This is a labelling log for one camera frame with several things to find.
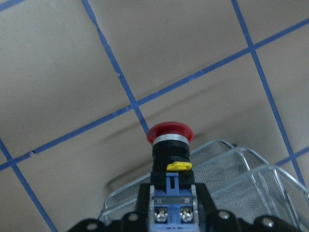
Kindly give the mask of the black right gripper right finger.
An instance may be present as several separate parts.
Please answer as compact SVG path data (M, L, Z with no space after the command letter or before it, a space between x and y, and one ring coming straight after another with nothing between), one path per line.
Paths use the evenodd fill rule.
M256 217L248 223L226 209L217 209L203 183L196 183L198 226L201 232L299 232L300 229L270 215Z

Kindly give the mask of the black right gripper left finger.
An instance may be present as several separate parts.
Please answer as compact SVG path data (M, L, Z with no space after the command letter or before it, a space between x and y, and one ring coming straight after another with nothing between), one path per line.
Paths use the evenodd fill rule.
M150 184L141 184L136 206L133 211L125 213L120 219L106 224L99 219L87 218L79 221L70 232L147 232Z

